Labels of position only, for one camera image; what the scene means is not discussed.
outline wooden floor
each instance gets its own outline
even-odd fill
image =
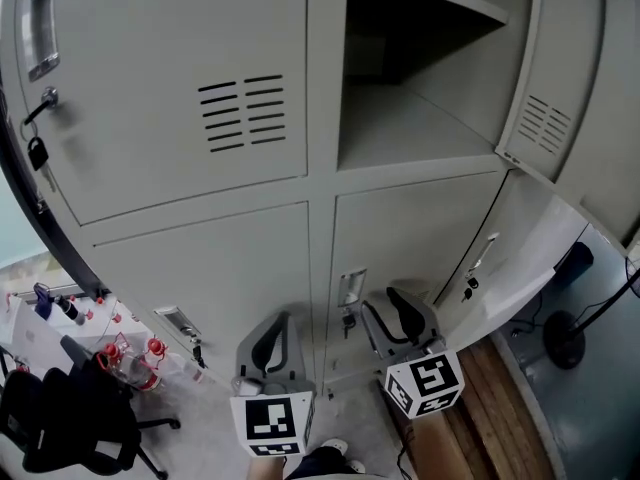
[[[533,419],[493,343],[485,338],[458,353],[465,389],[440,413],[402,422],[419,480],[553,479]]]

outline blue object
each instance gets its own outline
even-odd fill
[[[41,283],[33,285],[33,291],[38,296],[38,302],[36,302],[36,313],[38,313],[45,320],[49,319],[51,315],[51,298],[49,297],[49,288]]]

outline locker door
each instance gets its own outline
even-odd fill
[[[78,222],[306,174],[305,8],[17,0],[25,99],[58,90],[36,123]]]
[[[289,311],[300,339],[310,343],[306,203],[189,224],[96,251],[149,312],[178,306],[201,333],[207,366],[226,381],[235,375],[238,344],[276,312]],[[192,348],[178,329],[163,326]],[[312,364],[311,349],[303,352]]]
[[[479,174],[375,190],[338,198],[325,380],[362,374],[370,379],[383,364],[361,322],[344,338],[337,307],[341,274],[366,268],[362,299],[402,337],[387,286],[433,301],[480,229],[502,182]]]

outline black stand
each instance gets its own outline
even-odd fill
[[[545,322],[542,332],[544,347],[553,364],[563,370],[571,370],[580,364],[584,357],[586,340],[584,330],[602,316],[638,279],[640,269],[605,302],[598,311],[577,327],[576,319],[567,311],[556,311]]]
[[[172,429],[177,430],[180,428],[180,421],[174,418],[163,418],[159,420],[138,422],[139,429],[159,427],[160,425],[169,425]],[[158,480],[167,480],[169,478],[169,473],[167,473],[166,471],[160,471],[155,466],[155,464],[151,462],[151,459],[146,453],[144,453],[142,448],[138,447],[138,450],[136,453],[138,454],[138,457],[142,459],[142,462],[144,462],[147,465],[147,467],[153,472],[153,474],[156,475],[156,478]]]

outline locker vent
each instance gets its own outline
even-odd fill
[[[211,153],[285,140],[282,75],[198,88]]]
[[[520,115],[518,133],[547,153],[557,156],[571,126],[571,118],[535,96],[529,95]]]

